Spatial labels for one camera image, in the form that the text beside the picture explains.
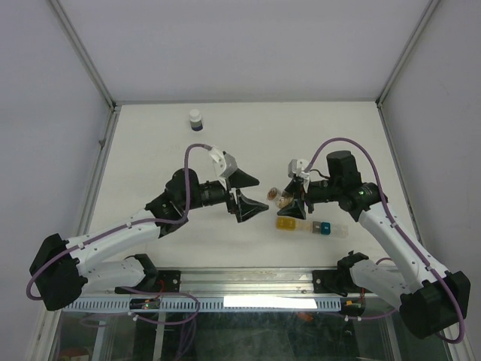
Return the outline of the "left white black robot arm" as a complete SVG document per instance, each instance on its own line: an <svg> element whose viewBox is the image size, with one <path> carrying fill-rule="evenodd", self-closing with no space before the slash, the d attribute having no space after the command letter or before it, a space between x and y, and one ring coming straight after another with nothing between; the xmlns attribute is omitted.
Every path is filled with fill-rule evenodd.
<svg viewBox="0 0 481 361"><path fill-rule="evenodd" d="M110 258L176 232L195 209L224 204L238 223L246 222L269 209L241 192L257 185L259 180L241 170L225 180L200 183L194 170L179 169L163 193L119 225L69 239L58 233L46 237L29 267L27 296L57 311L86 293L110 288L121 293L129 289L151 292L158 272L147 255L114 262Z"/></svg>

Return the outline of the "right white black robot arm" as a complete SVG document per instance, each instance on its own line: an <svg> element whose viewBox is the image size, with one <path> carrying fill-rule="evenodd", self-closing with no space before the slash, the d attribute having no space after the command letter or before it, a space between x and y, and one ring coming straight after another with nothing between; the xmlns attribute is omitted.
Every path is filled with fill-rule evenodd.
<svg viewBox="0 0 481 361"><path fill-rule="evenodd" d="M470 295L467 276L461 271L452 273L411 239L380 187L362 181L355 157L348 150L330 153L326 160L329 175L321 181L310 179L307 160L290 161L290 182L285 191L292 200L278 215L303 220L316 204L336 202L375 238L397 268L391 272L363 253L350 253L337 263L335 292L342 294L356 287L370 290L400 314L417 338L424 339L454 324L462 338Z"/></svg>

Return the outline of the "clear bottle yellow pills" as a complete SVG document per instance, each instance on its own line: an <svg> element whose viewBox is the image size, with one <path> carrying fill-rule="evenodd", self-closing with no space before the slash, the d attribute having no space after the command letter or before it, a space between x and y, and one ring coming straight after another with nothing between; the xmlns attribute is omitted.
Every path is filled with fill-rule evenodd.
<svg viewBox="0 0 481 361"><path fill-rule="evenodd" d="M289 195L288 193L285 193L284 190L281 190L281 191L282 191L282 196L280 197L280 199L277 202L272 202L279 209L282 209L282 208L290 205L294 200L294 198L291 195Z"/></svg>

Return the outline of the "clear bottle cap orange label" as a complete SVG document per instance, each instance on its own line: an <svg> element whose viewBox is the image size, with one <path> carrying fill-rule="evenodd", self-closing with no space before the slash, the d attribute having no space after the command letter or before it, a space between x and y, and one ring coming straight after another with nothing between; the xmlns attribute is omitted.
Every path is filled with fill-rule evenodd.
<svg viewBox="0 0 481 361"><path fill-rule="evenodd" d="M266 198L270 202L277 202L281 196L282 196L282 191L276 187L272 187L268 190L268 194Z"/></svg>

